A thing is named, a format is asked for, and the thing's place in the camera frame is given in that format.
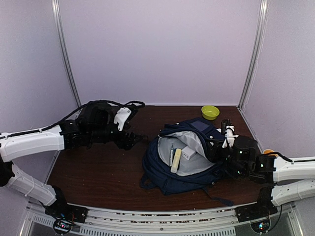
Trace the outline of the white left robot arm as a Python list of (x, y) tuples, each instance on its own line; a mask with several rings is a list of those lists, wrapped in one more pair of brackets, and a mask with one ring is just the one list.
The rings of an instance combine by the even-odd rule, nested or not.
[(37, 129), (0, 135), (0, 184), (15, 189), (51, 208), (59, 218), (71, 213), (61, 189), (47, 185), (23, 172), (14, 159), (47, 151), (62, 151), (93, 144), (113, 142), (119, 149), (130, 150), (144, 137), (128, 133), (130, 120), (145, 103), (121, 104), (95, 100), (73, 110), (61, 120)]

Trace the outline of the lime green bowl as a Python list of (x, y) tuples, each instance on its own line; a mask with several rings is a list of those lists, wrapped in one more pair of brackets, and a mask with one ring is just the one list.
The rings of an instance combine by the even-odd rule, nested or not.
[(220, 114), (220, 111), (217, 107), (210, 106), (210, 105), (203, 106), (201, 108), (201, 112), (202, 112), (203, 118), (207, 120), (215, 120)]

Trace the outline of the front aluminium rail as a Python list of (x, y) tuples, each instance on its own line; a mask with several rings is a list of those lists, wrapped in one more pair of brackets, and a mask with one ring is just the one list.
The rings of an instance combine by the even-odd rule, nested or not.
[(126, 211), (88, 207), (84, 223), (68, 236), (255, 236), (254, 227), (270, 220), (267, 236), (303, 236), (297, 209), (286, 204), (278, 212), (241, 222), (235, 207), (184, 211)]

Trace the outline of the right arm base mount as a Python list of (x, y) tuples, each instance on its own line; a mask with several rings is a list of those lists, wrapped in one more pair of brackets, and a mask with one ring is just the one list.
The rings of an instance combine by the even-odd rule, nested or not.
[(263, 187), (259, 192), (256, 203), (236, 207), (235, 212), (238, 222), (251, 221), (277, 213), (277, 207), (271, 202), (272, 189), (271, 186)]

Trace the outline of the white power adapter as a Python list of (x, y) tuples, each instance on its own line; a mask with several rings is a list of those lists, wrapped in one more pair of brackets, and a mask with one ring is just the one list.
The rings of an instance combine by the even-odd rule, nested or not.
[(195, 154), (195, 150), (191, 149), (189, 146), (186, 146), (182, 149), (181, 156), (186, 160), (190, 160)]

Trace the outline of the left aluminium frame post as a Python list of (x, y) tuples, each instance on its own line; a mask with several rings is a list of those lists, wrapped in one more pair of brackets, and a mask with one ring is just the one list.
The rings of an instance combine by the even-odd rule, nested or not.
[(80, 107), (82, 105), (78, 89), (74, 80), (71, 64), (70, 64), (70, 59), (67, 51), (67, 46), (66, 46), (66, 40), (64, 36), (64, 31), (63, 31), (63, 23), (62, 23), (62, 16), (61, 16), (61, 11), (60, 11), (60, 1), (59, 0), (52, 0), (52, 11), (55, 19), (55, 24), (57, 28), (57, 33), (58, 33), (58, 38), (59, 38), (59, 44), (61, 48), (61, 53), (62, 53), (62, 59), (63, 59), (63, 64), (66, 72), (66, 77), (69, 82), (70, 86), (70, 91), (71, 94), (74, 98), (76, 107)]

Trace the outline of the pale yellow eraser stick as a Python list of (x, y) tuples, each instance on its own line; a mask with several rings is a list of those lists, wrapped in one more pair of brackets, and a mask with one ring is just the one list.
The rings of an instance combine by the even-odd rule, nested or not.
[(171, 170), (170, 170), (172, 173), (176, 173), (178, 170), (180, 159), (181, 159), (181, 154), (182, 154), (182, 150), (180, 148), (177, 148), (175, 150), (175, 154), (173, 157), (173, 162), (172, 162), (172, 166), (171, 166)]

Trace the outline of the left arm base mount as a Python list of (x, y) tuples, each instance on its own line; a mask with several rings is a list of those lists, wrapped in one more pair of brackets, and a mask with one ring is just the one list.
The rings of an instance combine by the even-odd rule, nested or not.
[(56, 186), (52, 187), (56, 193), (56, 200), (50, 206), (43, 205), (45, 213), (55, 219), (85, 223), (88, 209), (68, 204), (62, 190)]

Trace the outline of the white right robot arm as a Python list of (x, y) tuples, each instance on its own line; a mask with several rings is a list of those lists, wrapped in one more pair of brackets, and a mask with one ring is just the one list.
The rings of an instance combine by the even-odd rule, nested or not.
[(211, 162), (221, 163), (230, 177), (266, 185), (260, 200), (252, 206), (255, 216), (264, 216), (271, 204), (278, 207), (314, 197), (314, 157), (286, 157), (275, 151), (259, 153), (256, 140), (237, 135), (231, 138), (207, 139), (207, 157)]

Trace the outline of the navy blue student backpack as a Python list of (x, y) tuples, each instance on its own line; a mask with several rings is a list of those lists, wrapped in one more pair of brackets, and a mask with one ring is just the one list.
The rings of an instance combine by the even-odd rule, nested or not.
[[(205, 193), (217, 181), (227, 178), (221, 163), (212, 163), (206, 157), (206, 140), (223, 140), (224, 135), (210, 121), (193, 118), (175, 124), (165, 124), (155, 137), (142, 158), (144, 174), (140, 187), (152, 189), (158, 187), (164, 195), (179, 194), (196, 189)], [(177, 148), (189, 146), (196, 154), (186, 160), (181, 156), (176, 173), (169, 165), (171, 145), (174, 154)]]

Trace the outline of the patterned mug orange inside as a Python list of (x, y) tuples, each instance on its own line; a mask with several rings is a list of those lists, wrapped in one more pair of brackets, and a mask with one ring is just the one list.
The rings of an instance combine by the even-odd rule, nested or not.
[(264, 151), (263, 151), (263, 154), (264, 155), (271, 155), (271, 156), (278, 156), (277, 154), (274, 154), (274, 150), (272, 150), (272, 149), (265, 149)]

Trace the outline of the white marker pen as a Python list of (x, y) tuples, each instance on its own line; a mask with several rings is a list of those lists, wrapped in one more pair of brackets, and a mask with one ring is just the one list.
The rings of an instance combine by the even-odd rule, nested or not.
[(174, 157), (174, 147), (173, 144), (171, 145), (170, 149), (170, 157), (169, 157), (169, 165), (172, 166), (173, 164), (173, 157)]

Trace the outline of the right aluminium frame post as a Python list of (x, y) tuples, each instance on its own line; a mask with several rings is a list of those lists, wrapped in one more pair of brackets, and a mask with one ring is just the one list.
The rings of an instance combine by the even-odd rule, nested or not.
[(268, 5), (269, 5), (268, 0), (260, 1), (260, 9), (259, 9), (259, 15), (258, 15), (258, 21), (257, 21), (257, 27), (256, 27), (256, 34), (255, 34), (255, 39), (254, 39), (254, 44), (253, 44), (253, 49), (252, 49), (252, 55), (251, 55), (242, 95), (238, 104), (238, 108), (241, 112), (244, 112), (246, 109), (246, 104), (248, 102), (248, 99), (251, 93), (256, 69), (258, 67), (257, 65), (258, 57), (262, 49), (263, 38), (265, 34), (265, 27), (266, 27), (266, 22), (267, 22)]

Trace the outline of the aluminium frame post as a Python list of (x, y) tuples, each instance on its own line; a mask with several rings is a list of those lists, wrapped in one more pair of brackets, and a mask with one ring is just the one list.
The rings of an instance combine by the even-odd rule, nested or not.
[(258, 67), (257, 65), (258, 57), (262, 49), (263, 38), (265, 34), (265, 27), (266, 27), (266, 22), (267, 22), (268, 5), (269, 5), (268, 0), (260, 1), (260, 9), (259, 9), (259, 15), (258, 15), (258, 21), (257, 21), (257, 27), (256, 27), (256, 34), (255, 34), (255, 39), (254, 39), (254, 44), (253, 44), (253, 49), (252, 49), (252, 55), (251, 55), (242, 95), (238, 104), (238, 108), (241, 112), (244, 112), (246, 109), (246, 104), (248, 102), (248, 99), (251, 93), (256, 69)]
[(66, 72), (66, 77), (69, 82), (70, 86), (70, 91), (71, 94), (74, 98), (76, 107), (80, 107), (82, 105), (78, 89), (74, 80), (71, 64), (70, 64), (70, 59), (67, 51), (67, 46), (66, 46), (66, 40), (64, 36), (64, 31), (63, 31), (63, 23), (62, 23), (62, 16), (61, 16), (61, 11), (60, 11), (60, 1), (59, 0), (52, 0), (52, 11), (55, 19), (55, 24), (57, 28), (57, 33), (58, 33), (58, 38), (59, 38), (59, 44), (61, 48), (61, 53), (62, 53), (62, 59), (63, 59), (63, 64)]

